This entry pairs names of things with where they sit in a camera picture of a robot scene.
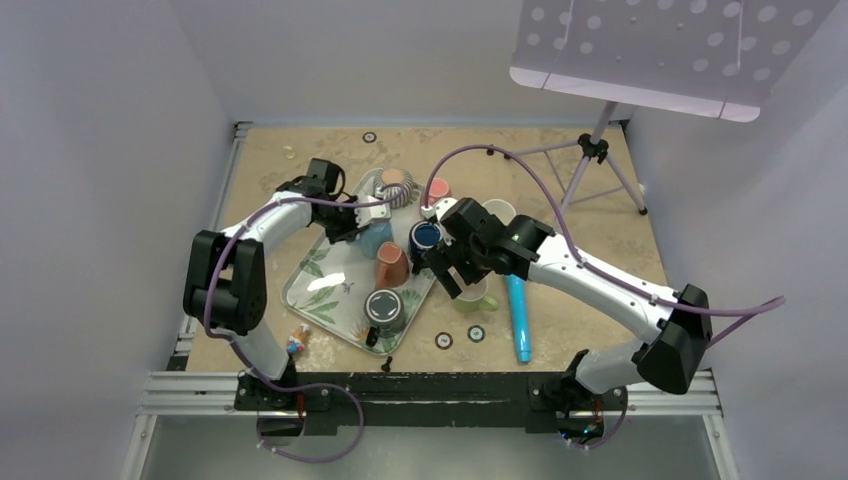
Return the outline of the dark grey angular mug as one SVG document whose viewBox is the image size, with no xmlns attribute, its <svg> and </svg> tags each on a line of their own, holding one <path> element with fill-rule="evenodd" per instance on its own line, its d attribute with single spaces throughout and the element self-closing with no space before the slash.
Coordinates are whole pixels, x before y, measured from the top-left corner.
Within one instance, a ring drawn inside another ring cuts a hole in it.
<svg viewBox="0 0 848 480">
<path fill-rule="evenodd" d="M 483 202 L 482 206 L 504 226 L 508 226 L 517 215 L 514 206 L 503 199 L 489 199 Z"/>
</svg>

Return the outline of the light green mug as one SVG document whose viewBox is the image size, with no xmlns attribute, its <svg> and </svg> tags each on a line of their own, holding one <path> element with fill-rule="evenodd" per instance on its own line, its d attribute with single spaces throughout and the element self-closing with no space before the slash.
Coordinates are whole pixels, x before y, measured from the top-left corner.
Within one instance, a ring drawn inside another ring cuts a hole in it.
<svg viewBox="0 0 848 480">
<path fill-rule="evenodd" d="M 456 278 L 461 288 L 460 294 L 452 300 L 452 306 L 461 313 L 476 311 L 493 312 L 499 307 L 497 300 L 489 294 L 489 284 L 486 279 L 477 283 L 467 283 L 462 278 Z"/>
</svg>

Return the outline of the dark blue mug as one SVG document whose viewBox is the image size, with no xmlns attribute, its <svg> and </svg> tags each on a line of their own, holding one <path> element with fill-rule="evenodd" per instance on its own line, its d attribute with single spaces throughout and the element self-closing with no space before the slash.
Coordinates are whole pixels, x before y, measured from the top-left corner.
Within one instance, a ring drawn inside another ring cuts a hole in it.
<svg viewBox="0 0 848 480">
<path fill-rule="evenodd" d="M 425 267 L 424 254 L 436 246 L 441 239 L 442 231 L 434 223 L 419 221 L 411 227 L 408 235 L 408 254 L 413 275 L 418 275 Z"/>
</svg>

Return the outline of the orange floral mug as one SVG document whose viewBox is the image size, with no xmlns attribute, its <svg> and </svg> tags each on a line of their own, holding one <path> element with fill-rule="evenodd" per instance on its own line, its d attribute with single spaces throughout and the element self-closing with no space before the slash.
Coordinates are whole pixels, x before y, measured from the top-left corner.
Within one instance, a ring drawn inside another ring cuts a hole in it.
<svg viewBox="0 0 848 480">
<path fill-rule="evenodd" d="M 376 288 L 398 288 L 409 275 L 409 259 L 402 247 L 395 242 L 384 242 L 376 256 Z"/>
</svg>

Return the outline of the pink salmon mug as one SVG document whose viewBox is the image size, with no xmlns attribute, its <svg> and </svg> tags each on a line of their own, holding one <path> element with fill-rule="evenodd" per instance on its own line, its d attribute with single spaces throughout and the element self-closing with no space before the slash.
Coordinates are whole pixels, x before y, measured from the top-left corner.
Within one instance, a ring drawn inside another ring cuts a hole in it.
<svg viewBox="0 0 848 480">
<path fill-rule="evenodd" d="M 429 187 L 427 194 L 421 193 L 420 200 L 422 206 L 435 206 L 443 198 L 451 196 L 449 183 L 440 177 L 435 177 L 431 182 L 424 182 L 422 187 Z"/>
</svg>

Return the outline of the dark grey round mug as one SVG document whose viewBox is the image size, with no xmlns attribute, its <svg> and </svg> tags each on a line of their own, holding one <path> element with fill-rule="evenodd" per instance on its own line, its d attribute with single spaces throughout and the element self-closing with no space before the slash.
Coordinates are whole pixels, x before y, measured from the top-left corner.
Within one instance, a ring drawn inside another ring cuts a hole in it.
<svg viewBox="0 0 848 480">
<path fill-rule="evenodd" d="M 402 333 L 407 327 L 404 300 L 396 290 L 373 290 L 366 297 L 363 309 L 367 323 L 365 344 L 368 347 L 374 347 L 379 339 Z"/>
</svg>

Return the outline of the light blue mug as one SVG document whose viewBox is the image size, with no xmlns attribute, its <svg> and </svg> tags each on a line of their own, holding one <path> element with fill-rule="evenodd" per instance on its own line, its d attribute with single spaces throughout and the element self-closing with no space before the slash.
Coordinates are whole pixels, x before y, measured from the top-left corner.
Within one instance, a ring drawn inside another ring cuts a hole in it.
<svg viewBox="0 0 848 480">
<path fill-rule="evenodd" d="M 366 230 L 359 233 L 357 237 L 350 242 L 350 245 L 359 249 L 359 251 L 368 259 L 375 259 L 380 247 L 386 242 L 393 242 L 393 230 L 390 222 L 377 222 L 371 224 Z"/>
</svg>

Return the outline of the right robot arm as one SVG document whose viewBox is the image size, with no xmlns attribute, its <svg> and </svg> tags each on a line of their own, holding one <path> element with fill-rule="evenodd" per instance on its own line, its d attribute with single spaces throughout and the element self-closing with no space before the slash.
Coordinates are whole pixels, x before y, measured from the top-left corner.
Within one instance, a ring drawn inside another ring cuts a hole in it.
<svg viewBox="0 0 848 480">
<path fill-rule="evenodd" d="M 688 285 L 682 292 L 614 269 L 606 279 L 591 271 L 594 257 L 571 252 L 563 235 L 527 215 L 501 222 L 472 198 L 446 198 L 424 210 L 443 233 L 424 263 L 456 298 L 490 273 L 515 275 L 564 292 L 624 326 L 635 341 L 581 351 L 554 393 L 584 407 L 600 394 L 647 382 L 670 394 L 688 392 L 712 338 L 708 297 Z"/>
</svg>

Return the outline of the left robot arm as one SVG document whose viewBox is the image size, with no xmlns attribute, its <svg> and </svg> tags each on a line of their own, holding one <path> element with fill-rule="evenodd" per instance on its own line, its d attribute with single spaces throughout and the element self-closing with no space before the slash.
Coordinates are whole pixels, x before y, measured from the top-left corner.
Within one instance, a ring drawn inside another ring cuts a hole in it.
<svg viewBox="0 0 848 480">
<path fill-rule="evenodd" d="M 387 216 L 384 200 L 348 195 L 345 181 L 341 166 L 313 158 L 305 174 L 278 186 L 246 219 L 221 231 L 202 230 L 192 241 L 183 310 L 208 337 L 228 344 L 275 409 L 289 407 L 310 387 L 291 376 L 291 355 L 264 321 L 266 255 L 311 225 L 336 243 L 354 240 Z"/>
</svg>

